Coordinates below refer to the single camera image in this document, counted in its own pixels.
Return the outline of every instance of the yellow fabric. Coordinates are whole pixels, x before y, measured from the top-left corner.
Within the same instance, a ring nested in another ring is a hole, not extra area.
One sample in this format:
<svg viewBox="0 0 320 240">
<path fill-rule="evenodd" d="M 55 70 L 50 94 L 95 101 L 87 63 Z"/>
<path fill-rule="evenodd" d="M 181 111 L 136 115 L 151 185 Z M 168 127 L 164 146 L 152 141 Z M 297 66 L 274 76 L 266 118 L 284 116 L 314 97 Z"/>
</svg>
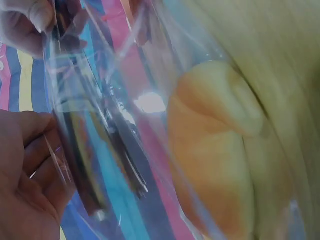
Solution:
<svg viewBox="0 0 320 240">
<path fill-rule="evenodd" d="M 60 240 L 67 240 L 64 231 L 60 227 Z"/>
<path fill-rule="evenodd" d="M 32 66 L 33 58 L 22 51 L 17 51 L 21 65 L 20 75 L 20 94 L 19 94 L 19 109 L 23 111 L 33 111 L 32 106 Z"/>
</svg>

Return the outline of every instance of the colorful striped cloth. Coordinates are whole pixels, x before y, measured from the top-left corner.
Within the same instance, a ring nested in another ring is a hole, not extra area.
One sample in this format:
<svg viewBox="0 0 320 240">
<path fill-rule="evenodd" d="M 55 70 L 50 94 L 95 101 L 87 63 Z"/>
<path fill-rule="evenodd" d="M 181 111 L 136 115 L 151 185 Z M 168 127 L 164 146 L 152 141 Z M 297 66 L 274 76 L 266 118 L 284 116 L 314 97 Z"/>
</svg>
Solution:
<svg viewBox="0 0 320 240">
<path fill-rule="evenodd" d="M 127 19 L 119 0 L 90 0 L 90 5 L 99 11 L 101 15 L 109 14 L 108 11 L 117 11 L 117 18 L 108 20 L 109 42 L 115 50 L 121 46 L 129 34 Z M 82 34 L 88 42 L 86 54 L 90 56 L 95 52 L 97 46 L 97 32 L 95 28 L 88 24 Z M 130 99 L 137 99 L 143 90 L 155 90 L 157 86 L 150 81 L 148 71 L 142 63 L 143 52 L 134 47 L 131 49 L 130 58 L 128 58 L 120 67 L 122 84 L 126 88 Z M 90 64 L 95 66 L 96 59 L 92 58 Z M 130 81 L 127 76 L 135 76 L 139 82 Z M 48 93 L 45 82 L 44 62 L 35 60 L 21 51 L 0 44 L 0 107 L 4 110 L 13 112 L 36 111 L 48 112 Z M 159 118 L 155 124 L 160 131 L 165 132 L 163 121 Z M 64 240 L 95 240 L 105 239 L 97 235 L 92 228 L 97 228 L 107 237 L 107 239 L 119 240 L 193 240 L 194 236 L 187 227 L 187 223 L 181 218 L 181 209 L 175 194 L 168 191 L 168 186 L 173 187 L 170 179 L 168 157 L 164 151 L 155 132 L 150 127 L 148 120 L 139 117 L 136 121 L 139 135 L 149 158 L 154 164 L 150 164 L 146 159 L 137 162 L 148 187 L 149 193 L 145 202 L 140 202 L 133 198 L 128 206 L 128 201 L 121 203 L 117 197 L 108 192 L 109 200 L 113 203 L 112 215 L 120 224 L 118 226 L 109 226 L 115 228 L 115 233 L 110 235 L 110 231 L 99 226 L 86 216 L 79 196 L 76 194 L 67 206 L 62 224 L 61 239 Z M 99 141 L 95 133 L 92 137 Z M 101 154 L 108 155 L 107 149 L 96 149 Z M 112 167 L 110 165 L 102 166 L 104 168 Z M 124 216 L 122 208 L 130 209 L 128 218 Z"/>
</svg>

